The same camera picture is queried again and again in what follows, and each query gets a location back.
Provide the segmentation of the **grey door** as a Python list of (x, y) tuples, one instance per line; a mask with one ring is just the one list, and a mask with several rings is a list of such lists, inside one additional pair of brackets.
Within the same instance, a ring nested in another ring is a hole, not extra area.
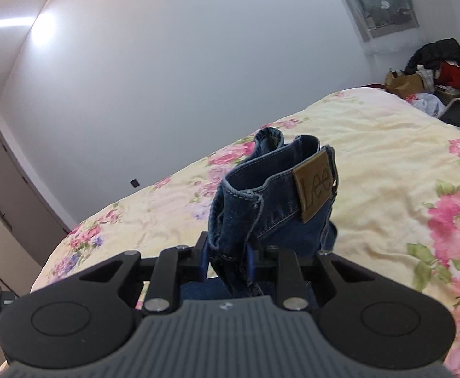
[(60, 216), (21, 167), (0, 130), (0, 221), (39, 265), (68, 235)]

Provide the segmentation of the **floral yellow bed quilt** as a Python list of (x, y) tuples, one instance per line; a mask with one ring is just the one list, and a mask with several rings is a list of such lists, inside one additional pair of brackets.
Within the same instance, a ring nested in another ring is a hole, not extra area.
[[(447, 306), (457, 336), (445, 361), (460, 377), (460, 131), (370, 88), (343, 90), (275, 127), (335, 150), (337, 254)], [(224, 175), (253, 150), (243, 137), (79, 224), (53, 251), (35, 289), (125, 250), (155, 256), (206, 230)]]

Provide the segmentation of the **blue denim jeans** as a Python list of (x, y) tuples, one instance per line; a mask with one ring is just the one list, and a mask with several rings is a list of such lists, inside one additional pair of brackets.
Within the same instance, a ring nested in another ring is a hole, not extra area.
[(258, 131), (252, 153), (225, 174), (209, 210), (208, 259), (216, 276), (186, 283), (181, 299), (272, 295), (272, 284), (255, 281), (251, 273), (253, 251), (276, 246), (299, 258), (332, 251), (337, 193), (334, 148), (310, 135), (285, 142), (276, 128)]

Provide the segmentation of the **black wall socket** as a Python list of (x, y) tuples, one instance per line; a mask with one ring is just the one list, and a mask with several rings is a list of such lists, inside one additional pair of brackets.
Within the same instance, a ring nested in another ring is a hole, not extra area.
[(131, 180), (130, 184), (134, 188), (137, 188), (140, 185), (139, 181), (137, 181), (136, 179)]

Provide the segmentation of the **pile of clothes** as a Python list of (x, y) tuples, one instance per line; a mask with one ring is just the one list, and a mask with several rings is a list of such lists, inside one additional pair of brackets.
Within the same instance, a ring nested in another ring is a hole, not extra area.
[(403, 70), (386, 74), (384, 89), (460, 129), (460, 43), (446, 38), (423, 45)]

